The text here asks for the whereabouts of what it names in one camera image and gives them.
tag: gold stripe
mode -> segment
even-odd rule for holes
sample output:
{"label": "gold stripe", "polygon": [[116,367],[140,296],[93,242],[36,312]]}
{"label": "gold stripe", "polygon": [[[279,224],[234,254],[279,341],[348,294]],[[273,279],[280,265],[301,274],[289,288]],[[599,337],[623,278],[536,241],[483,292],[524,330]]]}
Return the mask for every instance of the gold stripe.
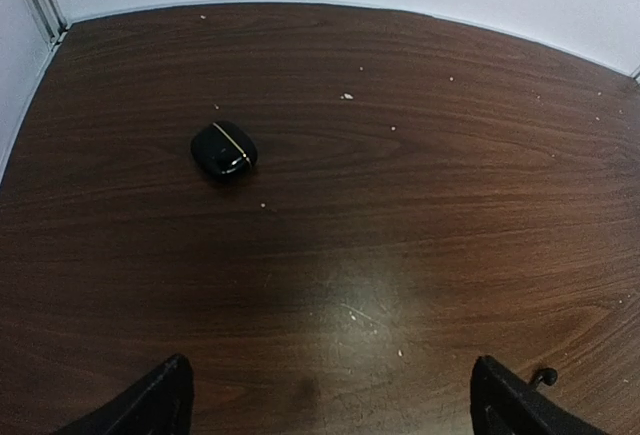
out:
{"label": "gold stripe", "polygon": [[253,164],[251,163],[251,159],[247,156],[247,154],[246,154],[246,153],[244,153],[244,150],[242,150],[242,147],[240,147],[240,145],[238,145],[238,144],[236,143],[236,141],[235,141],[233,138],[231,138],[231,136],[230,136],[227,132],[225,132],[225,131],[223,130],[223,128],[222,128],[220,125],[218,125],[217,123],[213,123],[212,125],[213,125],[214,127],[216,127],[218,130],[220,130],[220,133],[221,133],[221,134],[223,134],[225,137],[227,137],[227,140],[229,140],[229,141],[233,144],[233,146],[234,146],[234,147],[236,147],[236,148],[238,149],[238,151],[240,152],[240,154],[242,155],[242,157],[243,157],[243,158],[247,161],[247,163],[249,164],[249,168],[253,168]]}

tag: dark wood grain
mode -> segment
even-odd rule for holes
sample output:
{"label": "dark wood grain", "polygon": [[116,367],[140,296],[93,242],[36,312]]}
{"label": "dark wood grain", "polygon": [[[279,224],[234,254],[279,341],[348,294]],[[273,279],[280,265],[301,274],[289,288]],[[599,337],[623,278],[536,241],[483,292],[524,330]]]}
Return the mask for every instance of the dark wood grain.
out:
{"label": "dark wood grain", "polygon": [[[0,191],[0,432],[182,352],[195,434],[470,434],[486,353],[640,434],[639,113],[629,78],[407,13],[78,24]],[[216,119],[260,150],[236,185],[190,158]]]}

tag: table surface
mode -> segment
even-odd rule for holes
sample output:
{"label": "table surface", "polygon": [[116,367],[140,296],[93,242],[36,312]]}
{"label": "table surface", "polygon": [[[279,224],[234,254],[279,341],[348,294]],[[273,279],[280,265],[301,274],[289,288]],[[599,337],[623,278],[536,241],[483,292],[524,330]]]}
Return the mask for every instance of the table surface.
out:
{"label": "table surface", "polygon": [[[0,432],[180,352],[194,434],[470,434],[483,354],[640,434],[639,114],[629,78],[409,13],[77,24],[0,190]],[[189,153],[215,120],[260,152],[236,184]]]}

